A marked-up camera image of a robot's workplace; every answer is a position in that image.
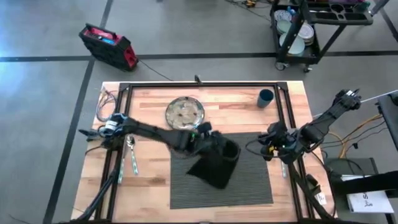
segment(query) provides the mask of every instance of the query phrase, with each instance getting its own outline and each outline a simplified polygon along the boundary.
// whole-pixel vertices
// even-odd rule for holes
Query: gray floor
[[[89,55],[77,33],[89,22],[99,25],[106,0],[0,1],[0,57]],[[386,12],[398,26],[398,3]],[[251,14],[223,0],[114,0],[106,28],[125,35],[137,54],[273,52],[268,8]],[[317,26],[321,45],[335,27]],[[331,51],[398,50],[381,15],[369,27],[348,27]],[[274,58],[146,60],[173,80],[303,80],[313,114],[330,106],[342,88],[360,88],[363,98],[397,89],[398,56],[325,57],[309,74],[292,66],[274,68]],[[45,208],[88,62],[0,63],[0,223],[42,223]],[[132,73],[95,62],[79,128],[88,128],[103,81],[160,81],[163,77],[138,64]],[[345,114],[332,127],[344,136],[377,113],[375,101]],[[387,131],[364,140],[349,157],[373,157],[380,172],[397,170],[398,153]],[[82,168],[86,142],[77,134],[57,205],[55,222],[67,221]],[[339,148],[327,149],[335,157]],[[398,211],[398,200],[391,200]],[[345,220],[384,223],[380,215]]]

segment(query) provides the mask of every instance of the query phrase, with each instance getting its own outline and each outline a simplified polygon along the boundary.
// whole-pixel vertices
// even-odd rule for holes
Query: gray rubber mat
[[[225,189],[219,190],[186,174],[198,158],[171,159],[170,208],[200,208],[273,203],[265,160],[245,150],[260,133],[224,134],[241,146],[241,154]],[[251,148],[260,150],[260,144]]]

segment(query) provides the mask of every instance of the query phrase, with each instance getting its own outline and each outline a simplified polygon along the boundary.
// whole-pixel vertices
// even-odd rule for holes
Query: wooden table
[[[302,82],[287,82],[298,127],[312,120]],[[117,91],[118,82],[104,82],[108,91]],[[275,100],[265,109],[256,107],[258,93],[264,87],[195,87],[195,88],[135,88],[129,116],[141,122],[169,129],[164,118],[167,105],[179,96],[192,96],[203,103],[205,120],[222,133],[264,132],[268,125],[279,120]],[[285,100],[281,95],[287,119]],[[106,105],[103,114],[110,114],[114,105]],[[94,119],[93,127],[102,125]],[[88,148],[97,146],[91,142]],[[126,159],[124,178],[118,187],[114,222],[294,222],[297,221],[289,177],[283,178],[281,161],[267,162],[274,203],[211,208],[169,208],[170,154],[162,143],[138,138],[135,146],[139,175]],[[319,149],[314,151],[322,158]],[[104,166],[105,150],[87,154],[76,195],[72,218],[81,214],[97,194]],[[325,171],[312,154],[304,157],[305,168],[320,183],[326,195],[325,209],[333,211],[333,197]],[[301,205],[305,217],[307,209],[301,190]]]

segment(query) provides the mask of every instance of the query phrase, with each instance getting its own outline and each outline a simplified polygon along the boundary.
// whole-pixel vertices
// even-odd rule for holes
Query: cart
[[[275,51],[277,52],[275,67],[278,70],[284,70],[293,63],[302,63],[305,65],[303,71],[308,73],[311,70],[310,65],[315,65],[321,60],[346,26],[368,26],[373,23],[372,16],[368,13],[368,10],[360,11],[357,8],[357,3],[343,2],[342,0],[334,0],[339,2],[296,1],[297,2],[274,0],[272,3],[270,11],[271,29],[272,35],[274,36]],[[287,32],[282,46],[280,46],[280,36],[277,31],[277,21],[275,20],[274,13],[280,9],[287,10],[289,6],[291,9],[295,10],[296,15],[294,15],[294,18],[292,19],[292,25]],[[313,44],[305,46],[305,50],[300,55],[288,54],[288,51],[304,22],[307,22],[314,30]],[[317,32],[314,26],[315,24],[339,26],[322,49],[320,49],[318,43]]]

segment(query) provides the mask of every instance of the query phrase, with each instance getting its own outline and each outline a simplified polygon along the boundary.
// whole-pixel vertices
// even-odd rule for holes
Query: blue cup
[[[265,108],[274,99],[274,93],[270,90],[261,90],[257,99],[257,106]]]

